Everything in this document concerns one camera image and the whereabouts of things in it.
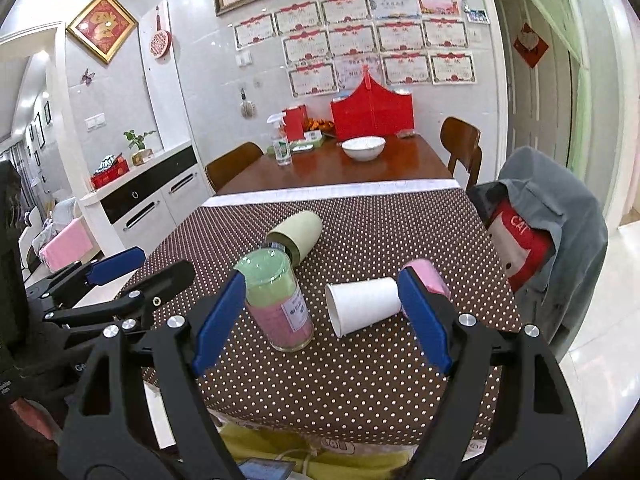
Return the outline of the clear cup pink green paper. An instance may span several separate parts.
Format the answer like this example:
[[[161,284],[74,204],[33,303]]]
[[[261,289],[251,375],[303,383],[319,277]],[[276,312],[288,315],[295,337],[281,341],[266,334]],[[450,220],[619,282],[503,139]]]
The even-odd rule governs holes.
[[[314,336],[314,324],[288,255],[260,248],[234,268],[245,278],[248,312],[273,348],[281,352],[305,348]]]

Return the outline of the blue black cup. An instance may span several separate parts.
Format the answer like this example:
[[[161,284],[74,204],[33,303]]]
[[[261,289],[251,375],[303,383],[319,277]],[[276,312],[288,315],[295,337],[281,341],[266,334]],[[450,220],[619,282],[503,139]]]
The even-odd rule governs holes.
[[[278,242],[274,242],[273,240],[266,240],[264,244],[262,244],[262,248],[267,249],[275,249],[280,250],[280,252],[286,252],[286,247]]]

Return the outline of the pale green plastic cup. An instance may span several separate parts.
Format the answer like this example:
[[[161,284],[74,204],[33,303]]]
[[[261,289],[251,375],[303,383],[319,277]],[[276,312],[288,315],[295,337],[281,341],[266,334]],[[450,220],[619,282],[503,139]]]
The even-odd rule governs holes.
[[[286,247],[286,255],[292,267],[297,268],[314,249],[322,232],[322,220],[313,211],[303,210],[292,214],[266,235]]]

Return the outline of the pink cloth on sofa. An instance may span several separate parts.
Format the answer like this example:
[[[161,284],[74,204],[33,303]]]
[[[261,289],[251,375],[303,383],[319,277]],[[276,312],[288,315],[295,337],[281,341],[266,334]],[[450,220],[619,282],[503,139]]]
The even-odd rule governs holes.
[[[93,254],[95,250],[85,220],[77,218],[40,249],[39,257],[51,272],[56,272]]]

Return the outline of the white black sideboard cabinet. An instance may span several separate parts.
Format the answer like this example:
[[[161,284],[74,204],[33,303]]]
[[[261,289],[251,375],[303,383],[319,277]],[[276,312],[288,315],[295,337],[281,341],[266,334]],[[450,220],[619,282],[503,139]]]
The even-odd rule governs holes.
[[[79,205],[104,255],[134,246],[150,254],[212,196],[196,149],[186,141],[82,196]]]

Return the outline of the red box on cabinet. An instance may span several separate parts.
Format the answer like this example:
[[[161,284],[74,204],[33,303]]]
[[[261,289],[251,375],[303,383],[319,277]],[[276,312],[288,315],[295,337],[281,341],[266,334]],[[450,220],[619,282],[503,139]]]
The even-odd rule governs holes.
[[[107,156],[102,159],[99,168],[91,176],[91,184],[95,190],[98,190],[122,177],[128,171],[128,162],[122,154]]]

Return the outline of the smartphone with blue screen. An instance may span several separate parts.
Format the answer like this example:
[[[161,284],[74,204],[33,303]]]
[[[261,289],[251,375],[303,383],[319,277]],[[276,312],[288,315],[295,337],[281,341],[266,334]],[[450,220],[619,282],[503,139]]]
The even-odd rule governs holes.
[[[265,460],[249,458],[239,464],[239,470],[247,480],[286,480],[294,470],[290,460]]]

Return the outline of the left wooden chair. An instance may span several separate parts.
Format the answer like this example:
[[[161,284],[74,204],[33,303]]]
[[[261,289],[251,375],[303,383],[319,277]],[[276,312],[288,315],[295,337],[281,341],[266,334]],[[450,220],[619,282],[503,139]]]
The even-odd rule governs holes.
[[[209,184],[215,192],[220,191],[243,170],[260,159],[264,152],[253,142],[245,142],[223,154],[205,167]]]

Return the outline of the yellow cloth under table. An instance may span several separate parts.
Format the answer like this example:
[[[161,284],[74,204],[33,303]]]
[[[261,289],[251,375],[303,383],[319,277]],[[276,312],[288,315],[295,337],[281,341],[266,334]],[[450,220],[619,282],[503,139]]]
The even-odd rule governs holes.
[[[296,479],[398,479],[414,446],[369,446],[307,438],[281,430],[235,424],[219,430],[238,462],[250,458],[292,462]]]

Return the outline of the green tray on table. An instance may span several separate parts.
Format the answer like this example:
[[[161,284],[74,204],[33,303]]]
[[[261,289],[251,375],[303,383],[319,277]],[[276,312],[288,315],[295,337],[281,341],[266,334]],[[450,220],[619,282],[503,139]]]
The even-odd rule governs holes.
[[[324,142],[324,135],[318,131],[308,131],[304,133],[302,140],[290,142],[292,153],[306,152],[320,148]]]

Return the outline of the small red gift bag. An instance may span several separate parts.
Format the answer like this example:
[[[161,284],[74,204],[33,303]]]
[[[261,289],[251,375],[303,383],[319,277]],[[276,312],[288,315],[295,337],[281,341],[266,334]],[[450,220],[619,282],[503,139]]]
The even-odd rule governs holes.
[[[307,107],[305,104],[291,106],[283,111],[285,133],[290,142],[305,139],[305,124],[308,119]]]

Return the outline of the red gold framed picture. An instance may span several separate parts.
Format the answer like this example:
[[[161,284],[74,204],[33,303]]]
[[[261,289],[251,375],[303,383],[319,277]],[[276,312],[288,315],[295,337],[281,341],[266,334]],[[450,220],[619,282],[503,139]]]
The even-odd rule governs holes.
[[[118,0],[91,0],[66,26],[66,32],[108,65],[137,26],[138,21]]]

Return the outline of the oranges on table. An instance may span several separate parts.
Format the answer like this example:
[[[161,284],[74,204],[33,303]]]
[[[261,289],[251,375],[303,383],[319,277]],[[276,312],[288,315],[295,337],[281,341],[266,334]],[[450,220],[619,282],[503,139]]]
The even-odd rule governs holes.
[[[304,129],[306,131],[320,131],[322,134],[333,136],[335,132],[335,125],[334,122],[327,119],[307,118],[304,123]]]

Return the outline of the large red gift box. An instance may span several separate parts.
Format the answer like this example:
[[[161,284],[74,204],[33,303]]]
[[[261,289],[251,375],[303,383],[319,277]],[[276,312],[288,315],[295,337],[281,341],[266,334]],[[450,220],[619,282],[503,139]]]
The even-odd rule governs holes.
[[[361,67],[362,81],[344,99],[331,103],[337,140],[344,142],[363,136],[396,136],[414,128],[410,93],[397,93],[378,84],[367,66]]]

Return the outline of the red round wall ornament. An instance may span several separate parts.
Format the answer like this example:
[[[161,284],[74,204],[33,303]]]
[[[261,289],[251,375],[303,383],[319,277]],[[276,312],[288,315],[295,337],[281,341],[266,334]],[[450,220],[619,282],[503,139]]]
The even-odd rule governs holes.
[[[150,41],[150,53],[152,58],[158,60],[166,55],[171,46],[171,33],[163,28],[160,19],[160,7],[155,8],[155,30]]]

